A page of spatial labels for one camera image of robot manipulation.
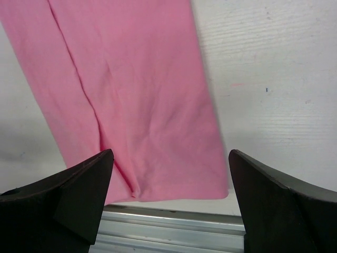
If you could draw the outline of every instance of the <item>fabric fold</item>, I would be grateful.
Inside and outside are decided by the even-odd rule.
[[[66,165],[113,149],[106,203],[226,197],[189,1],[0,3]]]

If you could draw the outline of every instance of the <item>white background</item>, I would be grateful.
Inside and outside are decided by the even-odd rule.
[[[194,0],[227,153],[337,191],[337,1]],[[65,168],[0,27],[0,192]],[[127,205],[239,215],[224,200]]]

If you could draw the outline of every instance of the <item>pink cloth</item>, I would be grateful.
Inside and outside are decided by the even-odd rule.
[[[68,167],[111,148],[106,203],[227,196],[224,151],[186,0],[0,0]]]

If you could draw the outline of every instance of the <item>metal rail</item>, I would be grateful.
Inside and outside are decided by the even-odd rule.
[[[107,206],[90,253],[243,253],[241,217]]]

